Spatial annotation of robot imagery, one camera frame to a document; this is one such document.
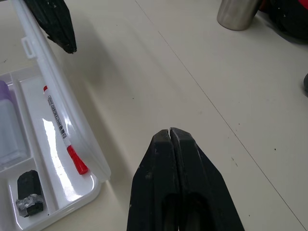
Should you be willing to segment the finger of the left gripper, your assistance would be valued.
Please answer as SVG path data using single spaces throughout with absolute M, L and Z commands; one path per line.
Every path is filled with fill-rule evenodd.
M 63 0 L 26 0 L 39 26 L 67 53 L 75 53 L 77 44 L 70 11 Z

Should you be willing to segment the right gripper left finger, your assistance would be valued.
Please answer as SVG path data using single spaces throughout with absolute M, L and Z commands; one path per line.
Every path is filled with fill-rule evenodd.
M 163 129 L 153 135 L 134 174 L 128 231 L 176 231 L 179 228 L 180 187 L 174 148 Z

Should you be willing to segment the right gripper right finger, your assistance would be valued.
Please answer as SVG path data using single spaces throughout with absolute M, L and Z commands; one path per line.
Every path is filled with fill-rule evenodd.
M 170 129 L 181 191 L 181 231 L 242 231 L 226 183 L 192 135 Z

